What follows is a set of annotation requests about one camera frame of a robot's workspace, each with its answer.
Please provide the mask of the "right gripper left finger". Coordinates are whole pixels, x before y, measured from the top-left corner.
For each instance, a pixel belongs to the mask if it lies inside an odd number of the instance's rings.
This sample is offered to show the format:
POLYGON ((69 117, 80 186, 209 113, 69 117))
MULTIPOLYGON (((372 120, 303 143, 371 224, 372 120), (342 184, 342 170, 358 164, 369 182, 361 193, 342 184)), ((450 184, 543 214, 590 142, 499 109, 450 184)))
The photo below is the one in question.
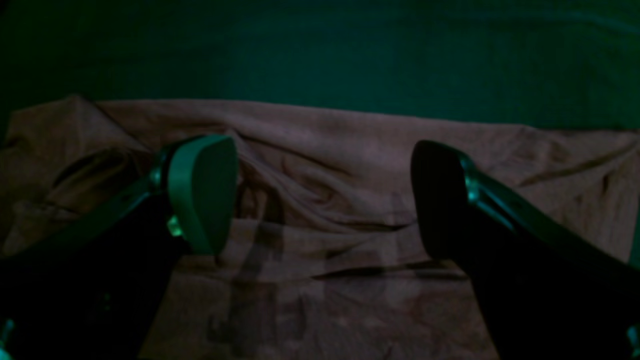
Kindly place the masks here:
POLYGON ((1 260, 3 360, 135 360, 176 262, 219 255, 236 198, 230 136, 166 146, 150 173, 1 260))

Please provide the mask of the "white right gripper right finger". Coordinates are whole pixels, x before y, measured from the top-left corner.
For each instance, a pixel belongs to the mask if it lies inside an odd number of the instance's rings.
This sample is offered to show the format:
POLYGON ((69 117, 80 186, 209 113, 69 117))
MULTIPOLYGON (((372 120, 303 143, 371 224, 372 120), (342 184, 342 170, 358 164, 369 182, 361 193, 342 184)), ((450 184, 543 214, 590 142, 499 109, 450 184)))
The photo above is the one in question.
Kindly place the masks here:
POLYGON ((421 140, 410 176, 423 248, 470 279, 501 360, 637 360, 639 271, 461 151, 421 140))

